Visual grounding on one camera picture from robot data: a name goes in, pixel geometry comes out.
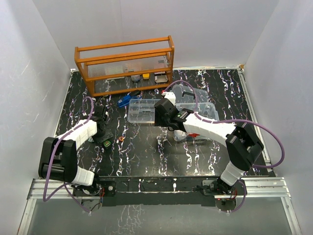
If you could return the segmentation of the clear medicine kit box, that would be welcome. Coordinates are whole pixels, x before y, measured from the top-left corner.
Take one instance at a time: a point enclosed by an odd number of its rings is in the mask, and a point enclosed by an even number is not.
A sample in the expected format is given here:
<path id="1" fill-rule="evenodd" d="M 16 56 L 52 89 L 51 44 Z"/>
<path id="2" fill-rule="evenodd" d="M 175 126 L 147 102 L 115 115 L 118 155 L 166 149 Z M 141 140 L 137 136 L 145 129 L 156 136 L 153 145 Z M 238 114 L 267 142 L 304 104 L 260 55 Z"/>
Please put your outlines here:
<path id="1" fill-rule="evenodd" d="M 218 114 L 214 104 L 207 103 L 179 103 L 175 105 L 178 114 L 174 120 L 179 122 L 178 130 L 174 131 L 175 141 L 209 140 L 219 137 L 212 123 L 218 121 Z"/>

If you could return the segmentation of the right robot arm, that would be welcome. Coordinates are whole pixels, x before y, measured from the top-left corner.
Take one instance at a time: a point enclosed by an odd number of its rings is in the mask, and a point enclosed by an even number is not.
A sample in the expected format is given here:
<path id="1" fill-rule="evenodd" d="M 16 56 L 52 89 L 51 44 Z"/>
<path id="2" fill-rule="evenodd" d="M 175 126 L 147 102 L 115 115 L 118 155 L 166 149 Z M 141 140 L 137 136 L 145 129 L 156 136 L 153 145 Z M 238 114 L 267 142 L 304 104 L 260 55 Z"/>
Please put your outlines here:
<path id="1" fill-rule="evenodd" d="M 178 110 L 167 98 L 159 100 L 154 109 L 155 126 L 204 136 L 227 148 L 229 163 L 217 180 L 211 183 L 211 191 L 230 194 L 264 150 L 254 128 L 247 122 L 215 123 L 192 110 Z"/>

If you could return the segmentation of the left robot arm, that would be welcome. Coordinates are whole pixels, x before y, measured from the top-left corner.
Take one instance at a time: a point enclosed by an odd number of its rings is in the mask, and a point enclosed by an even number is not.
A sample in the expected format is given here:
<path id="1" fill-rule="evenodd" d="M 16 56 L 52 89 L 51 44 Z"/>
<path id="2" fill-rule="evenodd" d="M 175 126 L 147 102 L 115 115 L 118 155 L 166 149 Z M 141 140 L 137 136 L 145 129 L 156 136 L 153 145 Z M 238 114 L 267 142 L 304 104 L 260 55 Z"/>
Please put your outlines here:
<path id="1" fill-rule="evenodd" d="M 80 146 L 92 139 L 104 147 L 110 145 L 112 132 L 107 127 L 108 109 L 95 106 L 91 118 L 80 120 L 73 128 L 57 137 L 47 137 L 43 142 L 39 163 L 39 177 L 70 183 L 90 195 L 100 192 L 101 183 L 93 171 L 83 169 L 77 163 Z"/>

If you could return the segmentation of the small green box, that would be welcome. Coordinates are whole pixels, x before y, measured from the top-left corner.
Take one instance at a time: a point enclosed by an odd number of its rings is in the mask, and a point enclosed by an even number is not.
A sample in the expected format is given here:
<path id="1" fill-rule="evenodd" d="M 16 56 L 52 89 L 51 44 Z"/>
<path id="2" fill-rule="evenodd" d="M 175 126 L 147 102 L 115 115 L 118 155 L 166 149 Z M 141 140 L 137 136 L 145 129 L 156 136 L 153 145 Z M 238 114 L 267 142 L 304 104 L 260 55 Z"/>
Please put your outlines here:
<path id="1" fill-rule="evenodd" d="M 111 142 L 109 140 L 106 140 L 106 141 L 103 142 L 103 146 L 105 148 L 109 147 L 110 145 L 111 145 Z"/>

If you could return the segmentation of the clear divided organizer tray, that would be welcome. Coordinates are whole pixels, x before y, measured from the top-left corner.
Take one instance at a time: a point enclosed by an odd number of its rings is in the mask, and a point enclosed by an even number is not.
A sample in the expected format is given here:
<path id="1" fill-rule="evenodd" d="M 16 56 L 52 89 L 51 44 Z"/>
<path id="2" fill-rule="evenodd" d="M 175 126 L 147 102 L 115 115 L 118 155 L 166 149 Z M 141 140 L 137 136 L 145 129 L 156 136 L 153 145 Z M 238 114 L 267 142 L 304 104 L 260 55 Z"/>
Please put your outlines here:
<path id="1" fill-rule="evenodd" d="M 127 120 L 132 124 L 154 124 L 154 105 L 159 99 L 131 99 L 128 105 Z"/>

